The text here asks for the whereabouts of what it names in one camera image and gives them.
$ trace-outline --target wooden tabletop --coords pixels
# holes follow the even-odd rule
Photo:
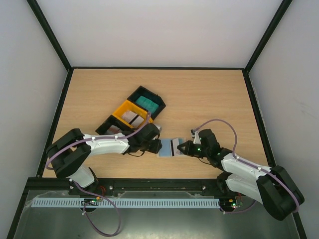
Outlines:
[[[213,118],[224,119],[238,133],[236,152],[267,165],[239,70],[75,69],[54,141],[73,128],[96,135],[96,128],[140,85],[160,95],[166,104],[154,120],[162,126],[161,138],[191,140],[191,129]],[[232,149],[234,135],[227,125],[212,122],[204,128],[212,129],[222,147]],[[99,178],[216,178],[221,173],[194,157],[158,158],[148,152],[143,157],[97,155],[89,157],[84,164]],[[45,170],[43,176],[55,177],[55,174]]]

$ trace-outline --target teal item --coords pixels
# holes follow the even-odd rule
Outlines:
[[[151,114],[154,114],[155,111],[158,109],[158,104],[154,103],[153,101],[151,101],[150,99],[144,97],[144,96],[140,96],[136,101],[136,104],[142,106],[144,109],[146,109],[147,111],[151,112]]]

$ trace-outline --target purple cable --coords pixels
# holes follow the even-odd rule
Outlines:
[[[254,200],[253,204],[250,205],[248,208],[244,209],[244,210],[241,210],[241,211],[238,211],[238,212],[226,212],[224,211],[222,208],[220,208],[220,210],[224,213],[224,214],[240,214],[240,213],[245,213],[247,211],[249,211],[250,209],[253,208],[253,206],[255,206],[257,203],[257,201]]]
[[[146,120],[145,122],[143,123],[143,125],[138,128],[137,130],[135,130],[133,133],[127,135],[127,136],[123,136],[123,137],[118,137],[117,139],[126,139],[126,138],[129,138],[129,137],[132,137],[133,135],[137,134],[145,125],[147,125],[149,122],[150,122],[150,118],[151,118],[151,112],[148,112],[147,113],[147,117],[146,117]],[[67,151],[68,149],[78,145],[78,144],[81,144],[81,143],[84,143],[84,142],[87,142],[87,141],[92,141],[92,140],[99,140],[99,139],[114,139],[115,137],[113,136],[97,136],[95,138],[86,138],[86,139],[82,139],[82,140],[79,140],[79,141],[76,141],[72,144],[69,144],[68,146],[64,147],[63,149],[61,149],[60,151],[58,151],[57,153],[55,153],[51,158],[49,158],[49,160],[46,162],[45,164],[45,168],[48,169],[48,170],[53,170],[53,168],[49,167],[49,164],[57,157],[59,156],[61,153]]]
[[[234,147],[233,147],[233,157],[236,158],[238,161],[240,161],[240,162],[242,162],[242,163],[244,163],[244,164],[246,164],[246,165],[248,165],[248,166],[250,166],[250,167],[252,167],[252,168],[258,169],[258,166],[255,166],[255,165],[253,165],[253,164],[251,164],[251,163],[249,163],[249,162],[246,162],[246,161],[240,159],[239,157],[237,157],[237,155],[236,155],[236,153],[235,153],[235,150],[236,150],[236,147],[237,147],[238,136],[237,136],[237,133],[236,133],[235,128],[234,128],[230,123],[228,123],[227,121],[225,121],[225,120],[223,120],[223,119],[211,119],[211,120],[209,120],[209,121],[203,123],[201,126],[197,127],[196,129],[194,129],[194,131],[198,131],[198,130],[199,130],[200,128],[202,128],[204,125],[206,125],[206,124],[208,124],[209,122],[212,122],[212,121],[220,121],[220,122],[223,122],[223,123],[227,124],[227,125],[232,129],[232,131],[234,132],[235,143],[234,143]],[[269,175],[270,177],[272,177],[274,180],[276,180],[276,181],[289,193],[289,195],[292,197],[292,199],[294,200],[294,202],[295,202],[295,204],[296,204],[296,209],[293,211],[293,213],[298,212],[298,211],[299,211],[299,202],[298,202],[297,198],[295,197],[295,195],[292,193],[292,191],[290,191],[289,188],[288,188],[282,181],[280,181],[280,180],[277,178],[276,175],[274,175],[274,174],[268,172],[267,170],[265,170],[265,169],[263,169],[263,168],[261,168],[261,171],[263,171],[264,173],[266,173],[267,175]]]
[[[113,237],[113,236],[116,236],[119,232],[120,232],[120,228],[121,228],[121,223],[122,223],[122,219],[121,219],[121,214],[120,214],[120,210],[117,208],[117,206],[108,198],[104,197],[104,196],[101,196],[101,195],[98,195],[98,194],[95,194],[95,193],[91,193],[91,192],[88,192],[88,191],[85,191],[83,188],[80,187],[80,185],[77,183],[77,182],[74,182],[75,186],[83,193],[86,193],[86,194],[89,194],[89,195],[92,195],[92,196],[96,196],[96,197],[100,197],[100,198],[103,198],[104,200],[108,201],[113,207],[114,209],[116,210],[118,216],[119,216],[119,224],[118,224],[118,228],[116,229],[116,231],[113,233],[113,234],[106,234],[102,231],[100,231],[94,224],[93,222],[91,221],[91,219],[89,218],[88,214],[85,212],[85,207],[89,204],[89,203],[86,203],[84,204],[83,206],[83,215],[86,216],[86,218],[89,220],[92,228],[100,235],[104,236],[104,237],[107,237],[107,238],[110,238],[110,237]]]

